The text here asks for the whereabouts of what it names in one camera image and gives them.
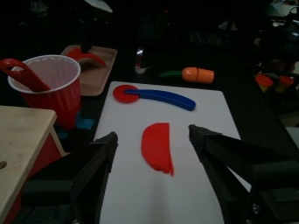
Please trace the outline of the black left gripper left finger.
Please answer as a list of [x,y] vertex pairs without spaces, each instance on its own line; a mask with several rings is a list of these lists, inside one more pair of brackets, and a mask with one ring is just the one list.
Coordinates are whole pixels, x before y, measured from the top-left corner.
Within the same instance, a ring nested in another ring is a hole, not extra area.
[[25,182],[13,224],[98,224],[115,149],[109,133],[41,168]]

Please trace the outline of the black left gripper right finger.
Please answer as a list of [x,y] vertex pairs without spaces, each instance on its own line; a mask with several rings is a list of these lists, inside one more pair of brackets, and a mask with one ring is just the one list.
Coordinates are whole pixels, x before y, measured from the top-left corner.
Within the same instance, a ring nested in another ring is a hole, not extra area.
[[224,224],[299,222],[299,160],[196,125],[189,141]]

